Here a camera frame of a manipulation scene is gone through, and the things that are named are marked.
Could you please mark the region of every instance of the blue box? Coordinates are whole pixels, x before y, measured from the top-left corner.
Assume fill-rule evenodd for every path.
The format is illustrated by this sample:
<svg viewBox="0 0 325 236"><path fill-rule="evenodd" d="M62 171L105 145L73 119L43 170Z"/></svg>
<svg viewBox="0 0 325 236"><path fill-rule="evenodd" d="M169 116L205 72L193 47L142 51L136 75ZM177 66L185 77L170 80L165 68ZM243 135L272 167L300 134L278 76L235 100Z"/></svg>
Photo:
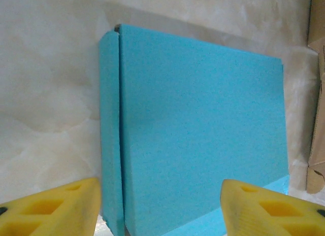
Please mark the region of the blue box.
<svg viewBox="0 0 325 236"><path fill-rule="evenodd" d="M100 71L115 236L225 234L224 179L287 192L280 59L121 25L100 41Z"/></svg>

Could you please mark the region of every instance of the marble surface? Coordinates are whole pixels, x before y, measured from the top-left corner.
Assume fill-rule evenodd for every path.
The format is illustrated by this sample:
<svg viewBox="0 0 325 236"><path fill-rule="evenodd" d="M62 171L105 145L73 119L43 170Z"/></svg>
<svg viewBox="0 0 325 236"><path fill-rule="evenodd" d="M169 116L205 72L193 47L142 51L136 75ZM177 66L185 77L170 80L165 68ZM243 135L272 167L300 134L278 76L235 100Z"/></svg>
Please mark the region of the marble surface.
<svg viewBox="0 0 325 236"><path fill-rule="evenodd" d="M305 192L319 77L310 0L0 0L0 203L101 174L98 40L118 23L280 57L290 194ZM99 217L95 235L110 235Z"/></svg>

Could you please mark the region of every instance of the brown cardboard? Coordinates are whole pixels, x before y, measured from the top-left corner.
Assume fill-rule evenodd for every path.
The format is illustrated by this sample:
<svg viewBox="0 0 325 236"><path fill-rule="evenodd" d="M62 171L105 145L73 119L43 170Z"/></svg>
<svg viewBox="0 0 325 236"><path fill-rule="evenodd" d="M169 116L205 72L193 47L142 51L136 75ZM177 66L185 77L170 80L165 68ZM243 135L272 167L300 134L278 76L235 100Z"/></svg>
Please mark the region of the brown cardboard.
<svg viewBox="0 0 325 236"><path fill-rule="evenodd" d="M307 192L317 193L325 185L325 47L319 53L320 89L314 135L307 170Z"/></svg>
<svg viewBox="0 0 325 236"><path fill-rule="evenodd" d="M308 46L318 53L325 45L325 0L312 0Z"/></svg>

